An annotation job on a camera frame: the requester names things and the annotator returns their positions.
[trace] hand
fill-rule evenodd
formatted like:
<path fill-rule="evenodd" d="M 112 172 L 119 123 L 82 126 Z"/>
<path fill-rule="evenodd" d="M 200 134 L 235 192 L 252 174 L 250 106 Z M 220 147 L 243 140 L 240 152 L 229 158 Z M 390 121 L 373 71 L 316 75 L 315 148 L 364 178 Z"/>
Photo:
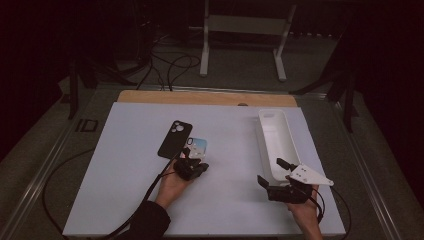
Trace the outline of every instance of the hand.
<path fill-rule="evenodd" d="M 318 191 L 318 185 L 312 186 Z M 312 191 L 312 197 L 317 199 L 317 192 Z M 294 220 L 302 230 L 307 240 L 321 240 L 321 230 L 317 219 L 317 206 L 308 200 L 303 204 L 286 203 L 289 211 L 292 212 Z"/>
<path fill-rule="evenodd" d="M 180 178 L 174 172 L 175 161 L 172 161 L 169 168 L 163 174 L 164 176 L 161 179 L 159 192 L 155 200 L 164 209 L 167 209 L 184 192 L 187 186 L 193 182 L 193 180 L 186 181 Z"/>

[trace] smartphone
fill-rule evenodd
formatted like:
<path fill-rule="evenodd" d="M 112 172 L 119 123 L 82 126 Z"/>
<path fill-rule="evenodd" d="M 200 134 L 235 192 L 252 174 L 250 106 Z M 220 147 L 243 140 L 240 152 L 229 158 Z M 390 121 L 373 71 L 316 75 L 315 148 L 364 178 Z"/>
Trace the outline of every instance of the smartphone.
<path fill-rule="evenodd" d="M 158 155 L 167 159 L 176 157 L 187 143 L 192 129 L 191 124 L 175 120 L 159 147 Z"/>
<path fill-rule="evenodd" d="M 189 158 L 198 158 L 203 161 L 206 156 L 206 146 L 205 139 L 189 137 L 184 147 L 189 149 Z"/>

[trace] dark background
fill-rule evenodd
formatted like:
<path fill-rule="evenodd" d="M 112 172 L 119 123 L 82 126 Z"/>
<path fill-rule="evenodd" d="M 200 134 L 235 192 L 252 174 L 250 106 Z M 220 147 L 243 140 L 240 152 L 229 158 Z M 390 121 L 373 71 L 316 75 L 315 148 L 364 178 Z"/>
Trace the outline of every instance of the dark background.
<path fill-rule="evenodd" d="M 99 2 L 104 6 L 116 4 L 116 1 Z M 221 2 L 214 10 L 225 11 L 232 1 Z M 61 97 L 57 82 L 69 74 L 72 40 L 83 39 L 87 49 L 94 49 L 94 56 L 109 56 L 113 36 L 102 37 L 107 35 L 102 21 L 108 19 L 94 17 L 98 14 L 96 4 L 96 1 L 69 0 L 3 3 L 0 9 L 1 159 Z M 162 0 L 156 4 L 152 8 L 153 19 L 181 38 L 186 36 L 188 25 L 202 26 L 202 1 Z M 249 4 L 246 1 L 244 8 L 238 8 L 240 14 L 255 9 Z M 269 9 L 268 1 L 261 4 L 265 15 L 278 14 L 265 10 Z M 356 90 L 364 95 L 421 204 L 424 202 L 420 189 L 424 169 L 421 164 L 423 12 L 424 3 L 418 1 L 387 1 L 359 7 L 334 3 L 300 5 L 292 25 L 295 35 L 342 36 L 328 68 L 337 69 L 346 63 L 357 69 Z M 348 22 L 350 25 L 342 35 Z"/>

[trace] black sleeve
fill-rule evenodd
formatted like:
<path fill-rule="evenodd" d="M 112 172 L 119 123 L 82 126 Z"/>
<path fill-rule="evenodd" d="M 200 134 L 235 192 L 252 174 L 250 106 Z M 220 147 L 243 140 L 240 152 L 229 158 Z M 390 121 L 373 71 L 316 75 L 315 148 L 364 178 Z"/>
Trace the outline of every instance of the black sleeve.
<path fill-rule="evenodd" d="M 130 229 L 119 240 L 157 240 L 168 229 L 171 219 L 158 204 L 147 201 L 140 204 L 131 219 Z"/>

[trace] black phone case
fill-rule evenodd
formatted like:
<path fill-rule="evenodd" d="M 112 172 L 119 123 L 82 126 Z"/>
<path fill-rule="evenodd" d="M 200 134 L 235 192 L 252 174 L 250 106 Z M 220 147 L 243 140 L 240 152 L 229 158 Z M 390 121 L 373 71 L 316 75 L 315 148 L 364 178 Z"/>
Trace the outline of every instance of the black phone case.
<path fill-rule="evenodd" d="M 193 126 L 189 123 L 174 121 L 159 148 L 158 155 L 167 159 L 175 157 L 183 149 L 192 129 Z"/>

